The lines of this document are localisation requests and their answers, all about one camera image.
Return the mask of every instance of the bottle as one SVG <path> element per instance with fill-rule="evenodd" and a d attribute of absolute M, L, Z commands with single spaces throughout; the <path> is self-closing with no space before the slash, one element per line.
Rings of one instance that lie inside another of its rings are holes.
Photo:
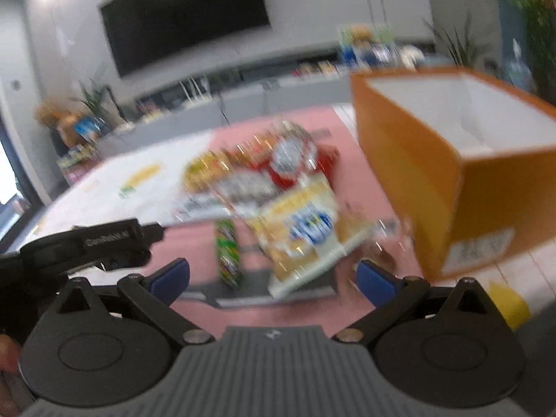
<path fill-rule="evenodd" d="M 516 88 L 531 92 L 533 88 L 533 75 L 526 63 L 522 60 L 521 47 L 514 39 L 514 57 L 505 64 L 505 79 Z"/>

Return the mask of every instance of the chip bag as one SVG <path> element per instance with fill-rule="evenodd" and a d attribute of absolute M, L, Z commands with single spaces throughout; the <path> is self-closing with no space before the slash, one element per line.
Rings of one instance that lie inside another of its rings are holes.
<path fill-rule="evenodd" d="M 183 171 L 183 184 L 187 192 L 198 193 L 226 177 L 231 169 L 225 153 L 205 152 L 187 164 Z"/>
<path fill-rule="evenodd" d="M 342 211 L 322 173 L 267 204 L 247 222 L 273 262 L 270 294 L 281 299 L 331 269 L 374 225 Z"/>
<path fill-rule="evenodd" d="M 234 164 L 256 171 L 261 170 L 269 164 L 278 138 L 279 135 L 272 132 L 256 134 L 247 142 L 230 150 L 228 156 Z"/>

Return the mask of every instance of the human hand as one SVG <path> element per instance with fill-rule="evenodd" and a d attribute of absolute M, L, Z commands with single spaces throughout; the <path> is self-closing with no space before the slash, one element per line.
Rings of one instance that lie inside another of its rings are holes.
<path fill-rule="evenodd" d="M 0 335 L 0 416 L 16 417 L 21 411 L 12 398 L 3 373 L 18 375 L 17 359 L 21 347 L 7 335 Z"/>

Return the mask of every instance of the orange cardboard box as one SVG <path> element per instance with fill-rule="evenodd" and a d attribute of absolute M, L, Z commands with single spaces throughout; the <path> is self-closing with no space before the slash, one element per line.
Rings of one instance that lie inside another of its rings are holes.
<path fill-rule="evenodd" d="M 556 108 L 468 69 L 351 77 L 359 144 L 431 281 L 556 236 Z"/>

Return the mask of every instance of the green plant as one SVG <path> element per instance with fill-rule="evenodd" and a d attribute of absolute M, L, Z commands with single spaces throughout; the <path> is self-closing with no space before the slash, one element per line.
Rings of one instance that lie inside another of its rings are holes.
<path fill-rule="evenodd" d="M 82 102 L 94 115 L 99 115 L 102 112 L 102 101 L 104 100 L 107 86 L 98 85 L 91 79 L 91 91 L 88 91 L 82 82 L 79 82 L 81 91 L 83 92 L 82 99 L 76 99 Z"/>
<path fill-rule="evenodd" d="M 462 35 L 454 28 L 454 35 L 450 36 L 446 29 L 434 19 L 434 26 L 426 20 L 423 20 L 423 22 L 435 38 L 448 49 L 457 66 L 472 68 L 480 55 L 488 53 L 492 48 L 488 43 L 479 43 L 475 36 L 471 34 L 472 18 L 470 11 L 465 18 Z"/>
<path fill-rule="evenodd" d="M 543 95 L 556 84 L 556 25 L 554 0 L 510 0 L 523 14 L 527 60 Z"/>

